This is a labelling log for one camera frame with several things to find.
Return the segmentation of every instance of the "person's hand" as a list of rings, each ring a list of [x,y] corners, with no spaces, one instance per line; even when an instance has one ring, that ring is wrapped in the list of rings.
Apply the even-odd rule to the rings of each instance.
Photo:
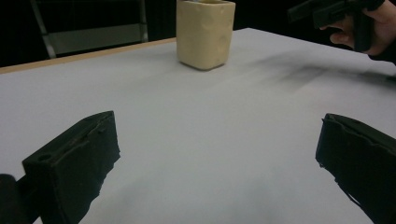
[[[374,11],[364,9],[363,13],[374,19],[372,46],[363,53],[378,55],[396,39],[396,6],[389,0],[385,0],[378,9]],[[334,44],[342,44],[353,48],[354,36],[353,20],[351,16],[346,16],[344,20],[325,27],[320,27],[320,29],[324,30],[328,27],[341,30],[330,36],[330,40]]]

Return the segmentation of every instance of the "table edge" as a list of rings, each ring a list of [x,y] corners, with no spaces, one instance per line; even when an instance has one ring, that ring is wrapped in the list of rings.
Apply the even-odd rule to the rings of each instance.
[[[125,46],[125,47],[119,47],[119,48],[114,48],[114,49],[104,49],[104,50],[98,50],[98,51],[94,51],[94,52],[77,54],[77,55],[72,55],[72,56],[67,56],[67,57],[62,57],[62,58],[49,59],[49,60],[45,60],[45,61],[39,61],[39,62],[33,62],[33,63],[23,63],[23,64],[11,65],[11,66],[6,66],[6,67],[0,67],[0,75],[6,74],[6,73],[12,73],[12,72],[33,69],[33,68],[37,68],[37,67],[59,64],[59,63],[70,63],[73,61],[89,59],[89,58],[94,58],[94,57],[100,57],[100,56],[114,54],[114,53],[120,53],[120,52],[124,52],[124,51],[128,51],[128,50],[143,49],[143,48],[148,48],[148,47],[152,47],[152,46],[156,46],[156,45],[172,43],[172,42],[176,42],[175,37],[157,40],[157,41],[151,41],[151,42],[147,42],[147,43],[136,44],[136,45]]]

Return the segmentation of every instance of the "cup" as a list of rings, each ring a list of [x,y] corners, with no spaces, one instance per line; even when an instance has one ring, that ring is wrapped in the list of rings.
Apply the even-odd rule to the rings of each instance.
[[[230,52],[234,13],[234,2],[177,0],[178,59],[200,70],[225,64]]]

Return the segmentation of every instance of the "tabletop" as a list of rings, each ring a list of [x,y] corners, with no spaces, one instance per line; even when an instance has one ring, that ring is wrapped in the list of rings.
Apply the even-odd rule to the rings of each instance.
[[[81,223],[372,223],[315,160],[334,113],[396,136],[396,68],[253,29],[223,66],[176,42],[0,75],[0,171],[74,123],[113,110],[120,159]]]

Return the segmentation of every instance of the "black background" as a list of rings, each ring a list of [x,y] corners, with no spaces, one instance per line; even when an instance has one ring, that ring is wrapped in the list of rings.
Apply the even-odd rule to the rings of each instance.
[[[235,30],[249,27],[334,47],[329,40],[332,31],[314,29],[311,18],[288,23],[288,8],[302,0],[231,1],[236,3]],[[29,0],[0,2],[3,27],[0,66],[48,59]],[[139,21],[138,4],[134,0],[37,0],[37,3],[48,32]],[[176,36],[176,0],[146,0],[146,11],[149,41]]]

